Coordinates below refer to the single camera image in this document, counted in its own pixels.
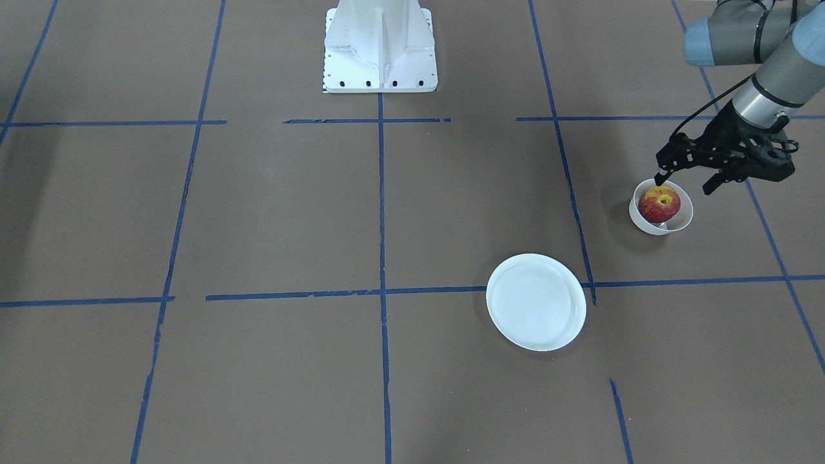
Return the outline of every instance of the plate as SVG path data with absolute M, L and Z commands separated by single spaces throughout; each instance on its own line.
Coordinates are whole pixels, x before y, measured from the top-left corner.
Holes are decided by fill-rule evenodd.
M 582 285 L 562 263 L 525 253 L 499 264 L 487 284 L 487 309 L 516 345 L 551 351 L 572 342 L 584 326 Z

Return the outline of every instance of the apple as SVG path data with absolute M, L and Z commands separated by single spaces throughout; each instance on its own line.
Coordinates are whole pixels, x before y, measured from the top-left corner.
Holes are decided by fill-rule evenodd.
M 679 212 L 679 194 L 670 187 L 654 187 L 639 199 L 639 212 L 651 224 L 661 224 Z

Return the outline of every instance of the black cable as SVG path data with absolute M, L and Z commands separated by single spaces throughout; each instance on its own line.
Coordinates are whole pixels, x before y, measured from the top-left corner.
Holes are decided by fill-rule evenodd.
M 692 115 L 688 116 L 688 117 L 687 117 L 687 119 L 685 119 L 684 121 L 682 121 L 682 122 L 681 122 L 681 124 L 680 124 L 680 125 L 679 125 L 679 126 L 678 126 L 678 127 L 677 127 L 674 131 L 673 131 L 673 133 L 671 134 L 671 138 L 673 138 L 673 136 L 674 136 L 674 135 L 676 135 L 676 133 L 679 131 L 679 129 L 681 129 L 682 127 L 684 127 L 684 126 L 685 126 L 685 124 L 687 124 L 688 122 L 691 122 L 691 120 L 692 120 L 693 118 L 697 117 L 697 116 L 698 116 L 698 115 L 699 115 L 702 111 L 704 111 L 704 110 L 708 109 L 708 108 L 710 107 L 710 105 L 713 105 L 714 103 L 718 102 L 719 100 L 721 100 L 721 99 L 725 98 L 725 97 L 726 97 L 729 93 L 733 92 L 733 91 L 734 91 L 734 90 L 736 90 L 737 88 L 740 88 L 740 87 L 742 86 L 742 84 L 744 84 L 744 83 L 746 83 L 747 81 L 749 81 L 752 77 L 753 77 L 753 74 L 751 74 L 750 76 L 747 76 L 746 78 L 742 79 L 742 81 L 741 81 L 741 82 L 739 82 L 739 83 L 737 83 L 737 84 L 733 85 L 733 87 L 731 87 L 731 88 L 729 88 L 728 90 L 724 91 L 721 95 L 719 95 L 718 97 L 714 98 L 713 100 L 711 100 L 710 102 L 708 102 L 708 103 L 707 103 L 706 105 L 704 105 L 703 107 L 701 107 L 701 108 L 699 108 L 698 110 L 696 110 L 696 112 L 695 112 L 695 113 L 693 113 Z

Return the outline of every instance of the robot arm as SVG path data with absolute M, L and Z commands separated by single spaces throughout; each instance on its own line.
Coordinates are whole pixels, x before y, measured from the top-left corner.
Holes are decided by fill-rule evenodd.
M 789 140 L 783 129 L 790 117 L 825 87 L 825 4 L 772 8 L 772 0 L 719 0 L 717 12 L 705 23 L 704 47 L 694 46 L 696 37 L 705 34 L 703 20 L 689 28 L 689 63 L 707 64 L 708 56 L 711 65 L 765 61 L 737 85 L 741 88 L 698 139 L 677 133 L 685 123 L 674 131 L 656 154 L 657 185 L 674 172 L 695 166 L 718 170 L 704 185 L 706 195 L 726 182 L 743 182 L 749 177 L 779 182 L 794 173 L 791 154 L 799 144 Z M 750 36 L 742 34 L 742 21 L 751 27 Z M 702 50 L 707 52 L 704 58 Z

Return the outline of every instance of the black rubber ring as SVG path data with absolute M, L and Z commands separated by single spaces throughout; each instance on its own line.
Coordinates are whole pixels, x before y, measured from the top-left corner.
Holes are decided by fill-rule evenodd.
M 762 96 L 764 96 L 764 97 L 765 97 L 765 98 L 767 98 L 768 100 L 770 100 L 770 101 L 772 101 L 772 102 L 776 103 L 777 105 L 782 105 L 783 107 L 786 107 L 786 108 L 801 108 L 801 107 L 802 107 L 802 105 L 804 105 L 804 103 L 791 103 L 791 102 L 786 102 L 785 100 L 782 100 L 781 98 L 778 98 L 778 97 L 776 97 L 776 96 L 774 96 L 774 95 L 771 95 L 771 93 L 770 93 L 770 92 L 768 92 L 768 91 L 767 91 L 767 90 L 766 90 L 766 89 L 765 89 L 765 88 L 764 88 L 764 87 L 763 87 L 763 86 L 759 83 L 759 81 L 757 81 L 757 76 L 756 76 L 755 74 L 754 74 L 754 75 L 753 75 L 753 77 L 751 78 L 751 82 L 753 83 L 753 87 L 757 88 L 757 91 L 759 91 L 759 93 L 761 93 L 761 94 L 762 94 Z
M 757 24 L 757 36 L 753 39 L 753 62 L 756 64 L 762 63 L 762 31 L 765 30 L 765 21 L 768 19 L 768 13 L 770 12 L 763 12 L 762 16 L 759 18 L 759 23 Z

